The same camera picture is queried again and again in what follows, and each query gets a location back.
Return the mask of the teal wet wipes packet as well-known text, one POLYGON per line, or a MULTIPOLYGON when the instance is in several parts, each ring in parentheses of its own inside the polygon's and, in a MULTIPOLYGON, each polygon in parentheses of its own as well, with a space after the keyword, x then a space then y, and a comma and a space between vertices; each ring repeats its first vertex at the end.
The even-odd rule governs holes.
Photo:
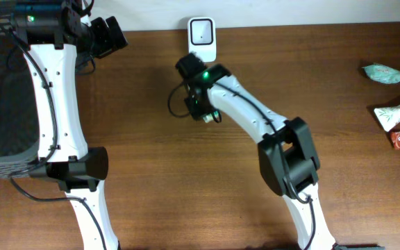
POLYGON ((363 67, 368 78, 383 84, 400 83, 400 71, 391 67, 374 63, 363 67))

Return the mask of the white floral cream tube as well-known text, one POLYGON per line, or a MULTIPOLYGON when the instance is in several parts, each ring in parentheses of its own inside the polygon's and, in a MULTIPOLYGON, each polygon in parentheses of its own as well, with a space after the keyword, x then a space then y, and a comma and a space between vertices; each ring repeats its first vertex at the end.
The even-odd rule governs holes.
POLYGON ((388 132, 400 123, 400 105, 394 107, 375 108, 374 114, 383 130, 388 132))

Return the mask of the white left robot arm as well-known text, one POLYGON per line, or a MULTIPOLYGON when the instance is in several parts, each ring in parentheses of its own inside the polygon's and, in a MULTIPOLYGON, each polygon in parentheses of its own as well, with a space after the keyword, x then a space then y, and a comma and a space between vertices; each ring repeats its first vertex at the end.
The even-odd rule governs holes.
POLYGON ((78 113, 76 73, 123 49, 114 17, 90 18, 82 1, 18 1, 12 36, 26 59, 35 93, 40 138, 32 178, 57 183, 71 203, 85 249, 118 250, 105 199, 108 152, 90 148, 78 113))

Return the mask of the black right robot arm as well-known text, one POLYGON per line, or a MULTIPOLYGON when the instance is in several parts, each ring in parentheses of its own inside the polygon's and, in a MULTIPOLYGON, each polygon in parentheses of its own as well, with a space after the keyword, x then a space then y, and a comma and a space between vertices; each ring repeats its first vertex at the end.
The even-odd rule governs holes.
POLYGON ((299 248, 337 249, 319 201, 320 161, 307 123, 270 110, 221 64, 209 67, 189 53, 175 68, 187 92, 184 102, 189 116, 220 123, 226 114, 256 143, 260 174, 285 201, 299 248))

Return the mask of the white barcode scanner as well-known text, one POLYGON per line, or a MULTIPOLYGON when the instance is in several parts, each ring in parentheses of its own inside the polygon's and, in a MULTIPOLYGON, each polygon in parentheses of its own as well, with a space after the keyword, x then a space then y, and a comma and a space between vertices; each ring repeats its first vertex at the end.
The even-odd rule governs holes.
POLYGON ((195 54, 205 63, 217 57, 215 21, 211 17, 192 17, 187 23, 188 52, 195 54))

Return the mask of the dark grey plastic basket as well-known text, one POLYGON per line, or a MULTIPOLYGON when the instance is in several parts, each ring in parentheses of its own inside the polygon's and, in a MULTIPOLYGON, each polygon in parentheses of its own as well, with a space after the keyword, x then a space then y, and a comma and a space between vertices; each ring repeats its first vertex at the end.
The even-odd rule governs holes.
POLYGON ((0 178, 26 176, 38 161, 40 130, 31 73, 11 24, 18 1, 0 1, 0 178))

